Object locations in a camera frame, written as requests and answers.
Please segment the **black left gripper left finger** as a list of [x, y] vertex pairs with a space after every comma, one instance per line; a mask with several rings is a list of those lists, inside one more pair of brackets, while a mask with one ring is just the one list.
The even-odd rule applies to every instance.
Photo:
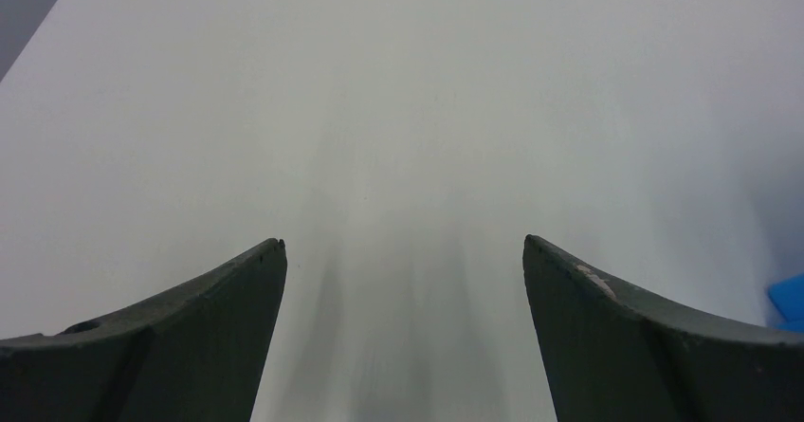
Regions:
[[269, 239], [118, 311], [1, 343], [5, 421], [247, 421], [287, 258]]

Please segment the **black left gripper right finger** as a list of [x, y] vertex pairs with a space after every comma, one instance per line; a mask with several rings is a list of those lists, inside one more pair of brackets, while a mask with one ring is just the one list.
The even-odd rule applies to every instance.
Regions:
[[799, 421], [803, 338], [676, 303], [525, 238], [523, 277], [560, 421]]

